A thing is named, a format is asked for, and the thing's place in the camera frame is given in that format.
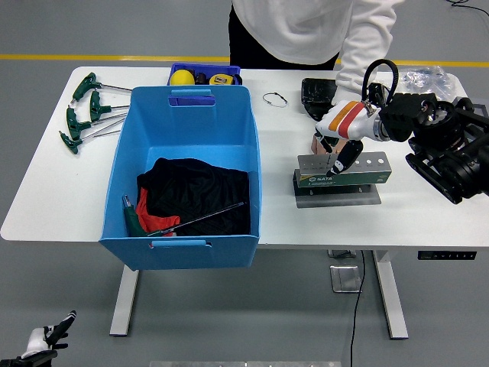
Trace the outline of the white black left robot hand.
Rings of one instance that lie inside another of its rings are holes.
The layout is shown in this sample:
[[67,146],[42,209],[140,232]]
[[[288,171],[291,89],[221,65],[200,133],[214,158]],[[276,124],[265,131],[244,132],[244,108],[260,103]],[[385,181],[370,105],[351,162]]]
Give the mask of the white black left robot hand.
[[21,355],[22,359],[37,356],[41,352],[65,349],[67,343],[60,343],[60,340],[68,337],[67,330],[76,319],[77,313],[72,310],[68,315],[56,325],[42,326],[32,330],[26,351]]

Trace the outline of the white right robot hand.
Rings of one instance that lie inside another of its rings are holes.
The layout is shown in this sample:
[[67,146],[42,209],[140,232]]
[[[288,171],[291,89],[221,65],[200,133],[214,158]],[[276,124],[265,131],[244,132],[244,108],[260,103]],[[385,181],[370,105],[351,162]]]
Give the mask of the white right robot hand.
[[327,138],[345,139],[347,142],[338,154],[327,177],[333,177],[352,166],[363,150],[362,138],[383,141],[378,111],[368,102],[342,100],[333,106],[316,124],[315,136],[324,149],[331,151]]

